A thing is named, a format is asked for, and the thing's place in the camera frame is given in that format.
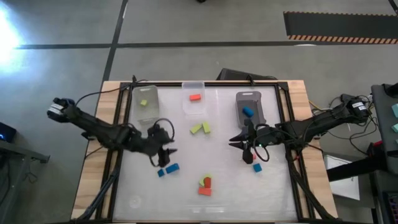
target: black equipment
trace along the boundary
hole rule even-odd
[[[12,143],[17,130],[0,122],[0,141],[6,141]]]

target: black mat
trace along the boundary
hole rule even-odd
[[[398,17],[375,14],[284,12],[291,40],[398,44]]]

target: concrete floor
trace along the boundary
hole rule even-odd
[[[122,0],[0,1],[0,122],[18,130],[16,143],[50,154],[32,165],[10,223],[70,218],[87,142],[81,130],[46,116],[54,97],[77,99],[101,88],[109,49],[11,50],[17,44],[109,44]],[[129,0],[119,43],[285,41],[283,11],[394,13],[385,0]],[[342,93],[368,95],[372,84],[395,83],[398,46],[213,47],[117,49],[110,80],[214,80],[222,68],[305,80],[308,96],[326,106]],[[97,96],[80,103],[94,113]],[[351,133],[359,130],[351,126]],[[347,126],[333,130],[348,136]],[[378,134],[356,143],[365,149]],[[360,157],[349,142],[324,136],[326,152]],[[371,222],[369,183],[361,201],[336,198],[347,221]]]

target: wooden table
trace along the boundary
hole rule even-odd
[[[206,81],[206,82],[223,82],[223,81]],[[293,106],[294,116],[297,120],[307,119],[312,116],[310,105],[308,103],[307,91],[305,89],[303,80],[279,80],[279,81],[264,81],[264,82],[287,82],[289,84],[290,99]],[[104,82],[102,91],[113,90],[119,88],[120,82]],[[96,117],[102,119],[105,122],[113,123],[116,102],[118,98],[118,91],[113,91],[110,93],[103,93],[99,96],[98,108],[96,112]],[[122,110],[119,120],[122,121],[124,118],[124,109],[126,105],[126,99],[123,99]],[[284,108],[285,118],[289,119],[289,114],[287,108]],[[319,147],[319,142],[313,140],[312,145]],[[87,154],[99,148],[100,145],[96,141],[92,141],[88,145]],[[75,204],[73,206],[72,217],[79,217],[90,205],[90,203],[95,198],[101,187],[101,180],[104,171],[104,164],[106,159],[107,149],[101,149],[98,152],[92,154],[90,159],[87,159],[83,165],[83,170],[81,172],[80,182],[76,194]],[[331,193],[328,176],[326,174],[325,164],[323,162],[322,153],[311,147],[306,148],[302,152],[302,157],[304,159],[305,168],[307,171],[308,183],[310,185],[311,191],[314,193],[319,202],[326,208],[326,210],[337,217],[337,211],[335,207],[335,202]],[[105,198],[105,203],[103,207],[103,217],[105,218],[108,212],[109,196],[110,191],[107,193]],[[303,216],[308,217],[308,210],[305,203],[305,197],[301,190],[300,201],[303,208]]]

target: rectangular block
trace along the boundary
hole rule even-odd
[[[198,194],[211,196],[211,189],[199,187]]]
[[[190,95],[189,96],[189,100],[190,101],[196,101],[196,100],[200,100],[200,99],[201,99],[200,94],[195,94],[195,95]]]
[[[398,133],[398,124],[394,125],[391,127],[396,133]]]
[[[205,131],[205,134],[210,133],[210,126],[207,122],[202,123],[203,130]]]
[[[201,129],[201,124],[197,124],[194,127],[191,128],[191,133],[195,134]]]
[[[391,108],[392,108],[396,118],[398,118],[398,103],[396,105],[392,106]]]
[[[174,172],[176,170],[179,170],[179,169],[180,169],[180,167],[178,166],[178,163],[175,163],[175,164],[169,166],[168,168],[166,168],[166,173],[169,174],[169,173],[172,173],[172,172]]]
[[[248,118],[251,118],[251,117],[253,117],[253,115],[254,115],[253,110],[250,109],[250,108],[248,108],[247,106],[245,106],[245,107],[243,108],[243,111],[242,111],[242,112],[243,112],[244,115],[246,115]]]
[[[204,180],[205,183],[205,188],[211,188],[211,178],[210,177],[206,177]]]

